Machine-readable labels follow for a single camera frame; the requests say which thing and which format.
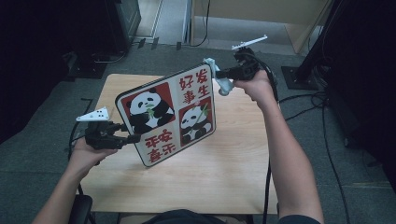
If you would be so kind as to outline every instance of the person's left arm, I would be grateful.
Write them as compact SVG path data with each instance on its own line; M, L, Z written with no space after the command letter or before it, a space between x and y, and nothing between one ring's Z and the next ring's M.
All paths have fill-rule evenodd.
M85 138L78 139L64 174L33 223L68 223L79 182L97 162L116 152L95 150L86 144Z

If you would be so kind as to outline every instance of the person's left hand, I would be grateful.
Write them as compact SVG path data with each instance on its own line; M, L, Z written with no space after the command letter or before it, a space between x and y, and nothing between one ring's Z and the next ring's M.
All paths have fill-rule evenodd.
M85 138L77 140L73 154L66 168L66 173L79 179L84 178L91 168L105 159L105 157L116 153L117 149L95 150L87 145Z

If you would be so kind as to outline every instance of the panda head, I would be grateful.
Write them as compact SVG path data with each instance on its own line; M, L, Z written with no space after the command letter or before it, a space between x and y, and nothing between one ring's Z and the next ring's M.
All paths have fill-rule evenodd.
M138 94L131 102L127 103L131 115L143 114L153 109L161 102L161 97L155 90L151 88Z
M187 110L183 115L180 127L186 129L206 120L206 113L203 112L204 108L205 106L201 105Z

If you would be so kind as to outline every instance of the hand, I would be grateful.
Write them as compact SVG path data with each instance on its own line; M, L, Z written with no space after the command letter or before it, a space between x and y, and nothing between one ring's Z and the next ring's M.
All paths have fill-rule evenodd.
M112 155L117 151L117 149L95 150L93 147L87 145L85 138L80 138L76 142L65 173L78 179L82 179L97 162L104 160L105 157Z
M270 79L264 70L258 71L249 81L237 80L233 84L235 87L244 89L245 93L250 96L251 100L256 101L261 109L265 108L265 103L275 101Z

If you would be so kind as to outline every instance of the light wood tabletop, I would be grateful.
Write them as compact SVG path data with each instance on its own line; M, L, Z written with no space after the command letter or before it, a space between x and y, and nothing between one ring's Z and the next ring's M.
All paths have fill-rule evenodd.
M122 123L116 97L158 76L110 75L96 108ZM207 138L153 167L146 167L133 144L101 161L82 180L93 198L92 211L162 213L189 209L203 214L262 214L268 145L262 112L241 89L218 94L217 129ZM127 133L116 133L126 136ZM276 214L271 182L269 213Z

